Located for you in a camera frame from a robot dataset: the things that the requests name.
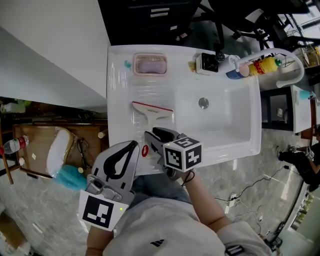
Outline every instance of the water bottle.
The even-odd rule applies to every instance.
[[[275,72],[281,66],[280,59],[274,57],[267,57],[262,60],[256,60],[249,65],[250,76],[263,75],[268,72]]]
[[[29,139],[27,136],[21,136],[19,138],[15,138],[7,141],[3,147],[0,147],[0,154],[10,155],[14,152],[17,152],[20,149],[25,148],[29,144]]]

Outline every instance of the white sink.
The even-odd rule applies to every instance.
[[[188,62],[212,51],[171,45],[118,45],[108,48],[107,106],[110,146],[136,140],[142,144],[147,120],[132,101],[174,110],[154,126],[175,129],[204,144],[202,166],[256,155],[261,144],[261,102],[257,77],[231,80],[225,74],[192,72]],[[164,77],[139,77],[129,63],[136,53],[167,57]],[[199,99],[206,98],[202,109]],[[137,175],[160,173],[159,155],[140,157]]]

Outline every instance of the person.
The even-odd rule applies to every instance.
[[[279,151],[279,146],[276,149],[280,161],[293,164],[305,183],[318,187],[320,180],[320,127],[315,130],[315,137],[318,143],[310,147],[314,153],[313,160],[306,157],[307,146],[296,148],[296,151],[299,152],[295,152],[295,148],[292,150],[290,146],[288,152]]]
[[[164,173],[139,176],[115,234],[92,226],[86,256],[272,255],[248,223],[230,222],[194,171],[181,178],[188,193]]]

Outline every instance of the power strip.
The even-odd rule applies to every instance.
[[[236,197],[237,197],[237,194],[232,192],[229,200],[232,200]],[[225,207],[224,213],[227,214],[229,212],[230,208],[233,207],[234,205],[235,205],[235,200],[229,201],[227,206]]]

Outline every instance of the soap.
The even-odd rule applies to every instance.
[[[139,73],[164,74],[167,70],[167,63],[164,60],[141,59],[139,62]]]

